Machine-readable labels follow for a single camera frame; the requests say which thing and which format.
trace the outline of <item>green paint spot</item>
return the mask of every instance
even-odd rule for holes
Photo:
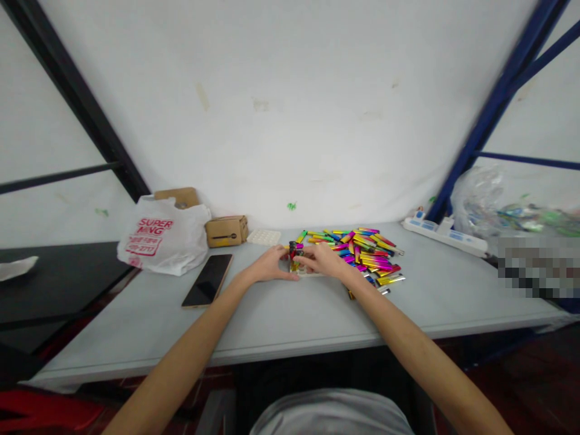
[[[104,216],[106,218],[109,217],[109,211],[104,208],[95,208],[95,213],[97,213],[99,216]]]

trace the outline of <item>hand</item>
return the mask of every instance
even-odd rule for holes
[[[270,281],[273,279],[298,281],[300,278],[297,274],[284,272],[278,266],[278,261],[285,255],[288,255],[288,252],[282,245],[272,246],[251,266],[244,270],[243,273],[247,274],[252,282]]]
[[[352,269],[326,243],[305,246],[304,254],[304,256],[294,257],[294,260],[324,275],[343,279],[345,273],[350,272],[350,269]]]

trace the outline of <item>table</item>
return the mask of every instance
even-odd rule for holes
[[[398,223],[361,226],[380,229],[405,251],[396,262],[407,279],[392,284],[387,297],[431,338],[539,326],[569,316],[544,300],[515,297],[501,289],[496,269],[482,259],[405,231]],[[281,243],[300,232],[283,231]],[[264,250],[246,243],[210,254],[234,254],[227,286]],[[139,274],[30,384],[60,389],[149,373],[204,310],[181,308],[200,270],[181,277]],[[381,343],[374,324],[338,280],[273,281],[254,285],[244,296],[209,365]]]

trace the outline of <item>white wall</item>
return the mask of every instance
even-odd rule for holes
[[[105,162],[2,8],[0,77],[0,182]],[[132,204],[112,172],[0,195],[0,248],[118,240]]]
[[[426,205],[535,5],[41,3],[151,188],[251,228]]]
[[[580,0],[572,0],[544,51],[580,19]],[[485,151],[580,162],[580,41],[575,41],[516,94]],[[500,162],[505,172],[502,204],[530,193],[540,205],[580,208],[580,171]]]

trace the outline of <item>phone screen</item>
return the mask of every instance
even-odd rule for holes
[[[212,303],[224,283],[231,259],[231,254],[211,256],[181,306],[190,308]]]

